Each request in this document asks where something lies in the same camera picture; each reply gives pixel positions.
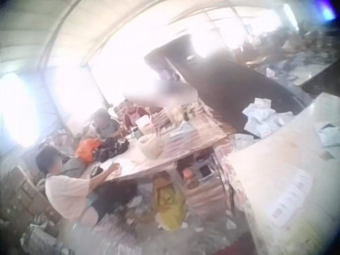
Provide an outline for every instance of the hand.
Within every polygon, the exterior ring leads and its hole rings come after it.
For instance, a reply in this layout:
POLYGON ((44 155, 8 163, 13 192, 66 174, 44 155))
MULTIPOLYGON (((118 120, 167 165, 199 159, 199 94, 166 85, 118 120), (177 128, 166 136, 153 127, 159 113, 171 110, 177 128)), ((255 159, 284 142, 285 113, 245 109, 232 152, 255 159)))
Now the hand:
POLYGON ((108 171, 110 171, 112 173, 112 172, 118 170, 120 168, 120 166, 121 166, 121 164, 115 162, 109 167, 108 171))

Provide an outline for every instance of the pile of packages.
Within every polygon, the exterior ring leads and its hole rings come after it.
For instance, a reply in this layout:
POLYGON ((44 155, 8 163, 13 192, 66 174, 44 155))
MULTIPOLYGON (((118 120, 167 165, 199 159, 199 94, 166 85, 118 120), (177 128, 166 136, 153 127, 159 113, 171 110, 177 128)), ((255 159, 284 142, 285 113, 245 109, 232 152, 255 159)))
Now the pile of packages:
POLYGON ((261 98, 255 98, 242 113, 248 117, 244 129, 260 138, 279 130, 294 117, 292 112, 277 113, 271 109, 271 100, 261 98))

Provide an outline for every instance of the white shirt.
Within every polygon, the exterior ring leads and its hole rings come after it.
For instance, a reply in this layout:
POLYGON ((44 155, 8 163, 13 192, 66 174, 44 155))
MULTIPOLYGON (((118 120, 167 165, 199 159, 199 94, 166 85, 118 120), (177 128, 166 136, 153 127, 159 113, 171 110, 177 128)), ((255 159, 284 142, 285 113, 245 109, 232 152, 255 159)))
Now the white shirt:
POLYGON ((78 220, 87 207, 90 180, 64 175, 48 176, 45 190, 48 201, 65 219, 78 220))

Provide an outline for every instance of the ceiling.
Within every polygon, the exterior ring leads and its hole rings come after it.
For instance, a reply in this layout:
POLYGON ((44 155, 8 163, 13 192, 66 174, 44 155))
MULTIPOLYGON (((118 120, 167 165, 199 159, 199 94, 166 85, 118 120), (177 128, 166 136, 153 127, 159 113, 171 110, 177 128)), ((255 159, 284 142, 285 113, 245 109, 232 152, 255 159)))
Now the ceiling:
POLYGON ((82 65, 131 22, 157 29, 212 6, 271 6, 270 0, 12 0, 2 9, 0 77, 82 65))

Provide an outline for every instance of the orange plastic bag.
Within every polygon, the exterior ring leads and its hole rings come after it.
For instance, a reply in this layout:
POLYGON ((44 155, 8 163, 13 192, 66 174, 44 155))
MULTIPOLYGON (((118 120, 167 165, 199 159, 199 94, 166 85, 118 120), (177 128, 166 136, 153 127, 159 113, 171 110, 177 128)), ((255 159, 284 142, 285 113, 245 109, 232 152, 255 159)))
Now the orange plastic bag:
POLYGON ((94 161, 93 150, 97 149, 101 145, 101 141, 98 138, 91 138, 80 142, 78 149, 75 151, 75 155, 78 156, 85 164, 90 164, 94 161))

